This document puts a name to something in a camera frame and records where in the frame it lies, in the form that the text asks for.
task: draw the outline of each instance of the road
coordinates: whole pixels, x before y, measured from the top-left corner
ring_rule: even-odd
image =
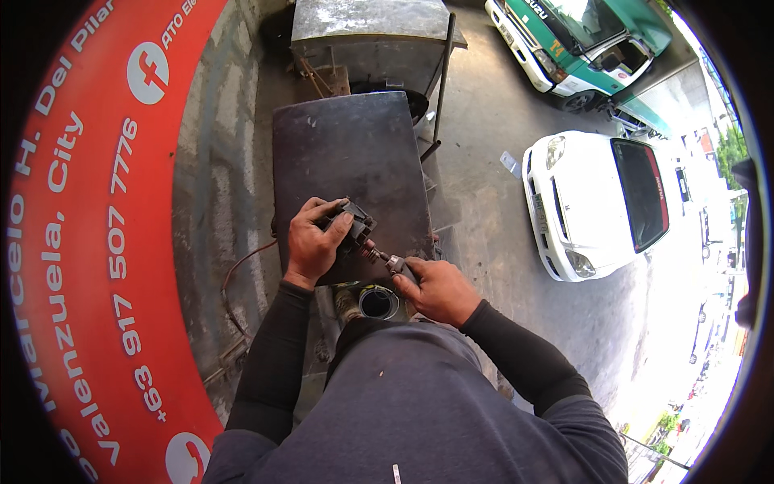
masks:
[[[659,379],[690,355],[697,217],[674,224],[662,247],[609,277],[551,279],[539,261],[522,181],[499,158],[508,151],[521,160],[538,138],[563,130],[614,135],[615,126],[601,113],[554,108],[551,95],[533,89],[485,12],[456,12],[469,47],[452,56],[440,120],[444,144],[425,163],[438,183],[428,196],[433,228],[453,227],[461,270],[494,307],[564,353],[613,424],[632,418],[635,394],[650,395],[650,414],[665,403]]]

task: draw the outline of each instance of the car headlight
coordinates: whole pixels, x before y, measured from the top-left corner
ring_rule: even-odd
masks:
[[[591,277],[597,273],[597,271],[594,270],[594,266],[591,265],[591,262],[589,262],[585,256],[571,250],[566,250],[564,252],[567,254],[567,259],[570,261],[570,265],[578,276]]]
[[[546,170],[553,168],[559,158],[564,154],[564,136],[557,136],[548,142],[548,155],[546,156]]]
[[[548,77],[550,77],[552,81],[559,84],[561,81],[567,79],[567,73],[557,66],[557,63],[553,61],[551,56],[548,55],[545,50],[536,50],[533,54],[537,61],[540,62],[540,65],[543,66],[543,69],[546,70]]]

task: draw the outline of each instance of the hand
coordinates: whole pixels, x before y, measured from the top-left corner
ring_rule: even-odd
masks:
[[[416,257],[407,257],[406,264],[419,286],[401,274],[395,275],[392,282],[428,318],[459,328],[481,302],[481,296],[454,264]]]
[[[341,200],[312,197],[290,221],[290,261],[284,277],[289,283],[314,290],[317,280],[334,265],[336,248],[349,232],[354,217],[349,212],[340,213],[325,232],[314,222],[330,214]]]

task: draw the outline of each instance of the red banner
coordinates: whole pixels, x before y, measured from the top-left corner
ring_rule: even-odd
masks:
[[[92,481],[199,482],[222,431],[180,313],[171,204],[183,107],[224,4],[95,2],[16,155],[16,327],[46,415]]]

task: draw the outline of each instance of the black arm sleeve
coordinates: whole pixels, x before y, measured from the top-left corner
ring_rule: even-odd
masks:
[[[286,281],[250,346],[226,430],[258,432],[279,445],[293,429],[312,292]]]
[[[460,331],[481,346],[538,417],[567,396],[591,396],[584,377],[556,346],[509,320],[486,300]]]

